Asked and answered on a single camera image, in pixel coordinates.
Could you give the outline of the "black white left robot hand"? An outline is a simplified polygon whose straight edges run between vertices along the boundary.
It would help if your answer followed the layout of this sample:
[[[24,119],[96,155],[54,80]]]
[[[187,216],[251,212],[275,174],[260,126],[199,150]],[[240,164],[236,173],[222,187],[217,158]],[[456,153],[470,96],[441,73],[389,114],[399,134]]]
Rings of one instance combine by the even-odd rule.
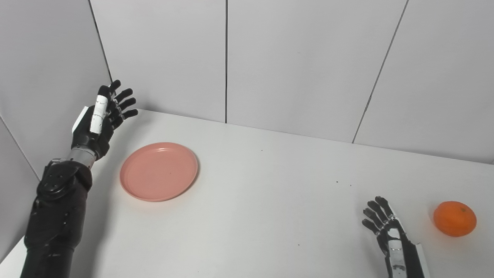
[[[131,88],[117,93],[120,80],[99,88],[94,105],[85,109],[73,130],[72,149],[89,151],[94,160],[104,157],[110,149],[113,132],[128,118],[138,115]]]

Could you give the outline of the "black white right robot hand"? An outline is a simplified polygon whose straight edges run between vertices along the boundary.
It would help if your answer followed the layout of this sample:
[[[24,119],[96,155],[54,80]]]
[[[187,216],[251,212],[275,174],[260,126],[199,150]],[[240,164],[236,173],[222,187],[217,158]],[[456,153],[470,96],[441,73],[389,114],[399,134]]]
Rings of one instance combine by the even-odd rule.
[[[421,244],[410,241],[402,222],[385,198],[375,197],[368,201],[363,213],[366,217],[362,224],[376,236],[385,256],[389,278],[430,277]]]

